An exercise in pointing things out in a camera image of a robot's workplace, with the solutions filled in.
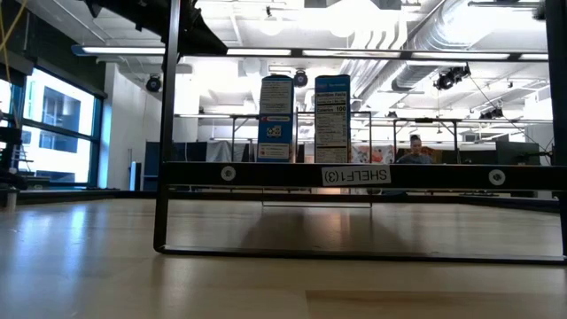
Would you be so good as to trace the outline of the person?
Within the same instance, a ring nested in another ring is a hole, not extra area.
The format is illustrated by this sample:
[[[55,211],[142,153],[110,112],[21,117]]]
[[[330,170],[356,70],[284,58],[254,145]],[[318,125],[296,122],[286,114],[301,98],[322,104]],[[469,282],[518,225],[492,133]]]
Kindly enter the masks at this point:
[[[418,135],[412,135],[410,137],[410,152],[396,160],[396,164],[430,165],[432,163],[433,160],[431,156],[422,153],[422,140]]]

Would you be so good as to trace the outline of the blue cereal box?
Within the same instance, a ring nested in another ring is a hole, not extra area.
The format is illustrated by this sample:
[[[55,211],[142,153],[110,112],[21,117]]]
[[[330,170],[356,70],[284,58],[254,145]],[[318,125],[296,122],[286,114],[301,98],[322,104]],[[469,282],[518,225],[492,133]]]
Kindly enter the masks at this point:
[[[274,74],[262,79],[257,138],[258,162],[291,161],[294,122],[293,79]]]
[[[350,76],[315,78],[315,163],[349,163],[351,159]]]

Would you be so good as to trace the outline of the long linear ceiling light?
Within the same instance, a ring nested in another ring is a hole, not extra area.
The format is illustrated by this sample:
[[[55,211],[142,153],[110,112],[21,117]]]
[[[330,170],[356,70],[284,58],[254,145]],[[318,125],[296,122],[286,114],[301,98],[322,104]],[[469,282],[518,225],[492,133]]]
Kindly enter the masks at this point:
[[[76,56],[135,56],[157,57],[165,54],[162,47],[86,46],[73,45]],[[300,48],[228,48],[224,55],[212,53],[185,53],[192,57],[213,58],[342,58],[381,60],[423,60],[460,62],[548,62],[543,52],[490,52],[490,51],[408,51],[408,50],[356,50],[356,49],[300,49]]]

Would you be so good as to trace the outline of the silver ventilation duct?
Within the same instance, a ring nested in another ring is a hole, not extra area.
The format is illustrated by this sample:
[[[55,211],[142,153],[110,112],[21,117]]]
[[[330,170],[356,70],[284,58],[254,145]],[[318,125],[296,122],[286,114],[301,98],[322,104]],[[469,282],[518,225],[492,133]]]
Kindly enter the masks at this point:
[[[465,51],[487,35],[489,27],[475,27],[478,8],[472,0],[445,0],[408,43],[411,51]],[[438,66],[410,65],[406,61],[391,85],[394,91],[409,91]]]

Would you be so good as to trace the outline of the large window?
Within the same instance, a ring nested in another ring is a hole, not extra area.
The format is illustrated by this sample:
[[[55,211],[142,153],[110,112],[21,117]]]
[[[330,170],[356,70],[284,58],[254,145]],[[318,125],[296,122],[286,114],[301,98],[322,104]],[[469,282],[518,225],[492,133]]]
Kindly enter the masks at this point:
[[[19,142],[0,142],[0,160],[31,181],[55,188],[97,184],[102,100],[40,68],[0,70],[0,128]]]

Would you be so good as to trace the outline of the black metal table frame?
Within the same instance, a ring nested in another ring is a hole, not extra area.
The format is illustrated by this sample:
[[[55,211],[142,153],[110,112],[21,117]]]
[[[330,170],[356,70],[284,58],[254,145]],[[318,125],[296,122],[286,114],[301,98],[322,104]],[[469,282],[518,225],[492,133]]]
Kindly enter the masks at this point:
[[[398,155],[398,140],[397,140],[397,134],[398,134],[398,130],[401,129],[401,127],[398,127],[397,124],[399,122],[405,122],[406,124],[409,124],[411,122],[415,123],[415,124],[432,124],[432,123],[437,123],[439,126],[444,127],[448,132],[450,132],[453,135],[453,146],[454,146],[454,156],[455,156],[455,163],[456,164],[460,164],[461,163],[461,154],[460,154],[460,149],[458,146],[458,123],[461,122],[461,120],[458,119],[446,119],[446,118],[431,118],[431,117],[422,117],[422,118],[391,118],[390,122],[392,123],[392,128],[393,128],[393,155],[394,155],[394,159],[397,159],[397,155]]]
[[[353,143],[368,143],[369,144],[369,163],[372,162],[372,133],[373,133],[373,126],[372,126],[372,112],[352,112],[351,113],[352,121],[367,121],[367,129],[369,130],[369,137],[367,139],[356,140],[351,139]],[[295,149],[294,155],[297,155],[298,152],[298,142],[299,142],[299,122],[300,121],[310,121],[315,120],[315,112],[296,112],[294,113],[295,116],[295,128],[296,133],[294,134],[295,141]],[[230,132],[230,142],[231,142],[231,159],[234,159],[234,145],[236,141],[236,133],[238,130],[245,125],[249,120],[259,120],[260,116],[256,114],[231,114],[229,118],[232,120],[231,123],[231,132]]]

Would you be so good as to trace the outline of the black aluminium rig frame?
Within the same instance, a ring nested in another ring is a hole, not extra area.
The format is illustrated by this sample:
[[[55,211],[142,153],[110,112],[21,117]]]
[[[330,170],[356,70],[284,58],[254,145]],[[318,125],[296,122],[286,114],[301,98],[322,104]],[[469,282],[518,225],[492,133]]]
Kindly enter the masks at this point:
[[[100,199],[155,199],[152,191],[22,191],[18,195],[20,205],[54,204],[62,202],[92,201]],[[236,193],[236,192],[172,192],[175,200],[211,200],[211,201],[275,201],[304,203],[399,203],[399,204],[460,204],[489,206],[507,209],[531,210],[558,214],[560,204],[557,200],[536,198],[503,198],[480,196],[440,196],[440,195],[319,195],[293,193]]]

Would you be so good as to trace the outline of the wooden shelf with black frame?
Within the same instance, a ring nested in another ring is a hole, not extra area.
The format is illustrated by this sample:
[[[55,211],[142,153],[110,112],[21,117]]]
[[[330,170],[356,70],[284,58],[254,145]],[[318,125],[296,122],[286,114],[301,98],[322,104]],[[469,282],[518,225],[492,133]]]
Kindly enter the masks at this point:
[[[567,265],[567,93],[560,88],[564,81],[558,72],[551,74],[554,133],[556,136],[556,164],[547,167],[477,166],[477,165],[405,165],[371,166],[359,164],[291,164],[291,163],[205,163],[173,162],[170,151],[173,145],[173,117],[175,106],[175,68],[178,49],[179,23],[182,0],[169,0],[168,30],[165,46],[165,80],[163,87],[159,177],[154,218],[153,248],[158,253],[251,257],[334,260],[337,253],[213,249],[175,246],[167,244],[167,214],[170,189],[173,186],[204,184],[229,186],[268,187],[338,187],[373,186],[434,191],[558,191],[561,222],[562,254],[559,257],[459,257],[434,253],[424,255],[423,261],[496,263],[521,265]]]

